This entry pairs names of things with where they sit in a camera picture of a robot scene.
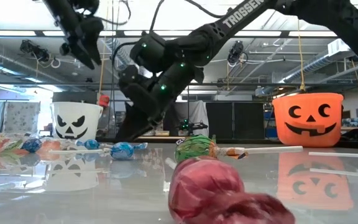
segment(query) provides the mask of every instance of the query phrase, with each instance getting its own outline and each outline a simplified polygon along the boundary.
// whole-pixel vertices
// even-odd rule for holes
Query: ceiling light
[[[36,36],[34,31],[0,30],[0,36]]]
[[[142,35],[142,31],[139,30],[128,30],[128,31],[124,31],[125,35],[128,36],[141,36]]]
[[[291,31],[290,37],[336,37],[333,31]]]
[[[43,31],[44,35],[49,36],[49,37],[64,37],[65,34],[63,33],[63,31],[60,30],[51,30],[51,31]],[[101,37],[108,37],[108,36],[113,36],[116,35],[115,31],[111,31],[111,30],[104,30],[102,32],[100,32],[99,36]]]
[[[102,32],[100,32],[99,36],[101,37],[108,37],[108,36],[114,36],[116,35],[116,31],[111,31],[111,30],[104,30]]]
[[[156,34],[161,35],[161,36],[174,36],[174,37],[189,35],[190,32],[191,32],[190,30],[160,30],[160,31],[155,31]]]
[[[51,37],[64,37],[65,34],[63,31],[56,30],[56,31],[43,31],[44,35],[51,36]]]
[[[281,31],[247,31],[242,30],[236,33],[234,36],[244,36],[244,37],[280,37]]]

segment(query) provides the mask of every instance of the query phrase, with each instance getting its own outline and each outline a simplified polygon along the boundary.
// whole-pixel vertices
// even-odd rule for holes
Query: blue wrapped candy
[[[41,148],[42,142],[37,138],[30,138],[23,143],[21,149],[30,153],[35,153]]]
[[[99,149],[100,147],[100,143],[98,143],[97,140],[95,139],[89,139],[86,140],[85,142],[75,141],[75,145],[84,146],[87,150]]]
[[[113,159],[116,160],[128,160],[134,155],[135,150],[146,149],[147,143],[142,143],[136,146],[132,146],[128,142],[119,142],[113,146],[108,144],[100,144],[97,140],[90,139],[85,142],[76,141],[76,146],[84,146],[87,150],[96,150],[101,148],[110,148],[110,155]]]
[[[112,146],[110,155],[116,160],[128,160],[134,155],[135,150],[146,149],[147,143],[132,146],[128,142],[119,142]]]

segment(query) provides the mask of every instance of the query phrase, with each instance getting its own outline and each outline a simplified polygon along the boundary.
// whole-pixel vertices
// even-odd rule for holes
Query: rope
[[[106,20],[108,20],[109,18],[109,8],[107,7],[106,9]],[[102,85],[103,85],[103,72],[104,72],[104,57],[105,57],[105,53],[106,53],[106,36],[104,36],[103,42],[105,44],[103,44],[103,56],[102,56],[102,65],[101,65],[101,70],[100,70],[100,80],[99,80],[99,94],[101,94],[102,92]]]
[[[300,86],[300,90],[302,91],[306,91],[305,89],[305,76],[303,74],[303,54],[302,54],[302,43],[301,43],[301,27],[300,27],[300,20],[298,19],[298,45],[299,45],[299,54],[301,57],[301,86]]]

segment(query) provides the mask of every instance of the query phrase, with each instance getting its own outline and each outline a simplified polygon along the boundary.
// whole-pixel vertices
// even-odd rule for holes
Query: ceiling
[[[110,20],[114,16],[115,21],[121,22],[128,18],[128,11],[125,5],[118,4],[118,0],[114,0],[115,7],[113,12],[111,10],[112,1],[100,1],[97,16]],[[241,0],[197,0],[196,2],[215,14],[224,14],[229,7],[235,7]],[[105,26],[105,29],[148,30],[157,3],[157,0],[130,0],[131,19],[129,22],[119,27],[111,27],[108,24]],[[215,20],[185,1],[165,1],[160,8],[155,30],[193,30]],[[325,27],[307,24],[305,21],[300,21],[300,27],[301,30],[327,30]],[[279,12],[269,10],[251,22],[244,30],[297,30],[297,28],[297,18],[284,16]],[[41,1],[0,0],[0,30],[58,30],[58,28],[53,25],[51,15]],[[231,39],[219,51],[217,56],[213,58],[213,61],[205,66],[205,81],[216,82],[218,79],[223,78],[224,82],[227,82],[227,55],[233,43],[240,40],[246,48],[249,63],[243,64],[236,73],[230,73],[229,76],[232,78],[229,80],[232,82],[242,81],[244,83],[261,82],[262,85],[266,82],[271,83],[272,74],[280,76],[300,65],[299,41],[297,37],[293,38],[277,39],[277,37],[272,37],[269,39],[254,39],[242,37]],[[61,65],[58,68],[42,68],[41,66],[37,68],[36,59],[31,55],[23,55],[19,50],[20,44],[24,39],[30,39],[41,46],[41,48],[47,49],[53,57],[61,60]],[[137,39],[139,38],[123,37],[119,38],[119,41],[124,43],[136,41]],[[306,62],[327,50],[327,45],[334,40],[332,37],[327,39],[302,39],[303,61]],[[105,58],[103,82],[111,83],[113,71],[109,59],[111,50],[104,44],[106,41],[109,41],[109,38],[100,38],[98,47],[101,57]],[[54,83],[85,82],[87,78],[92,78],[94,82],[99,82],[102,71],[101,67],[90,70],[71,57],[61,56],[59,48],[62,43],[63,39],[61,37],[0,38],[0,68],[3,67],[8,69],[8,71],[13,71],[0,71],[0,82],[29,82],[27,78],[36,78],[43,82]],[[129,52],[131,47],[125,47],[124,50]],[[343,63],[333,63],[319,70],[318,73],[323,73],[327,76],[334,75],[340,72],[343,67]],[[352,77],[343,76],[342,78],[351,79]],[[85,87],[71,88],[65,86],[64,89],[84,90]],[[193,86],[192,89],[202,88],[200,86]],[[255,89],[256,86],[239,87],[231,94],[241,94],[242,91],[254,91]]]

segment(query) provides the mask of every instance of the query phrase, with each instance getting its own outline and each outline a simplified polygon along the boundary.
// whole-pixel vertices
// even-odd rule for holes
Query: jack-o-lantern bucket
[[[52,110],[53,136],[86,141],[95,139],[103,108],[89,103],[57,102]]]
[[[273,100],[279,140],[287,145],[331,147],[341,137],[343,96],[305,93]]]

